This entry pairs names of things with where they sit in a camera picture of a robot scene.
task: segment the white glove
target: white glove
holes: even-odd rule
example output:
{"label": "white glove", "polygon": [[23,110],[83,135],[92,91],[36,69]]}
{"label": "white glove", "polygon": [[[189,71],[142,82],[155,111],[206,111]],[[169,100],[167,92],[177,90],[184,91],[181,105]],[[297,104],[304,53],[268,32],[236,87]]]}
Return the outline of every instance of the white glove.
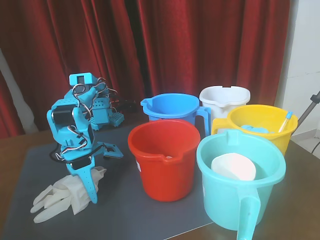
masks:
{"label": "white glove", "polygon": [[[106,169],[102,166],[96,166],[91,170],[92,180],[97,192],[98,182],[104,177],[105,172]],[[34,199],[30,212],[33,214],[42,207],[45,208],[33,219],[37,224],[67,210],[70,205],[72,206],[73,214],[76,215],[85,209],[90,201],[80,177],[67,175],[41,192]]]}

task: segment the plastic bucket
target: plastic bucket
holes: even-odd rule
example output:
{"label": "plastic bucket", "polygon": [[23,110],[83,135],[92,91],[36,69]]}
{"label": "plastic bucket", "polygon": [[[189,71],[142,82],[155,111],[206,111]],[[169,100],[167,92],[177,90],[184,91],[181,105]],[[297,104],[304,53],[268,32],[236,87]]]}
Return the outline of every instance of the plastic bucket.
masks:
{"label": "plastic bucket", "polygon": [[149,197],[171,202],[191,191],[199,142],[196,127],[180,119],[149,121],[130,132],[128,145]]}
{"label": "plastic bucket", "polygon": [[203,107],[211,108],[211,123],[215,118],[226,118],[228,113],[250,100],[250,91],[244,87],[210,86],[203,89],[199,96]]}
{"label": "plastic bucket", "polygon": [[[226,118],[216,118],[212,123],[212,134],[218,129],[238,129],[246,134],[260,136],[274,143],[285,155],[292,132],[298,126],[298,118],[292,115],[282,132],[278,132],[287,111],[268,105],[245,105],[237,107],[229,112]],[[265,128],[269,133],[253,132],[241,128],[243,125],[251,125],[255,128]]]}
{"label": "plastic bucket", "polygon": [[196,96],[183,93],[164,93],[141,101],[143,112],[150,121],[158,119],[182,119],[195,125],[196,116],[204,119],[205,135],[211,132],[211,109],[200,106]]}
{"label": "plastic bucket", "polygon": [[[253,181],[241,181],[211,170],[215,157],[237,153],[256,167]],[[279,149],[263,137],[227,130],[204,138],[196,151],[202,172],[203,201],[207,215],[219,226],[235,230],[238,240],[251,240],[265,212],[273,185],[285,176],[286,162]]]}

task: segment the wooden table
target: wooden table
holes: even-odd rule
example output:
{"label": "wooden table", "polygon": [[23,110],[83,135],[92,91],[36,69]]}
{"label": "wooden table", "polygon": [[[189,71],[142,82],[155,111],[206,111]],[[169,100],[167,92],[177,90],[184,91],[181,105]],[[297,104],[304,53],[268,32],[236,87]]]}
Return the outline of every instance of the wooden table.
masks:
{"label": "wooden table", "polygon": [[[145,116],[137,114],[131,115],[130,120],[123,124],[145,121]],[[0,140],[0,236],[28,149],[53,142],[50,131]],[[286,176],[273,188],[253,239],[319,240],[320,160],[292,141],[285,159]],[[173,237],[172,240],[235,240],[236,236],[235,231],[212,223]]]}

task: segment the blue bucket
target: blue bucket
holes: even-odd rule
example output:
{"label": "blue bucket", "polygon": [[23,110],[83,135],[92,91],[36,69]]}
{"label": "blue bucket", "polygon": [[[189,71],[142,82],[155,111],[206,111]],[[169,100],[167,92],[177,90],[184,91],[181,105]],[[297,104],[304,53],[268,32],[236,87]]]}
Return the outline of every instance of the blue bucket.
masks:
{"label": "blue bucket", "polygon": [[[237,153],[255,165],[253,181],[227,178],[211,170],[214,158]],[[280,150],[269,140],[240,130],[227,130],[204,138],[196,151],[202,172],[204,209],[219,226],[237,231],[237,240],[251,240],[265,212],[272,188],[286,173]]]}
{"label": "blue bucket", "polygon": [[196,116],[204,119],[205,136],[211,134],[211,108],[200,106],[196,96],[183,93],[164,93],[141,101],[143,112],[150,121],[183,119],[195,125]]}

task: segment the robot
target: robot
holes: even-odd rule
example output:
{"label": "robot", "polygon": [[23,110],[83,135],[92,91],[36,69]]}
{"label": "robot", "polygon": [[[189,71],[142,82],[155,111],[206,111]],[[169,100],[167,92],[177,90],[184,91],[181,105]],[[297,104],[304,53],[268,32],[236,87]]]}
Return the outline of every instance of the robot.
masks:
{"label": "robot", "polygon": [[72,176],[78,175],[91,201],[96,204],[98,197],[91,176],[95,156],[122,158],[123,154],[114,144],[96,141],[94,130],[107,124],[117,127],[124,116],[113,112],[109,96],[110,91],[115,90],[108,88],[105,79],[91,73],[78,73],[69,76],[69,83],[72,89],[53,104],[46,115],[57,142],[50,158],[66,164]]}

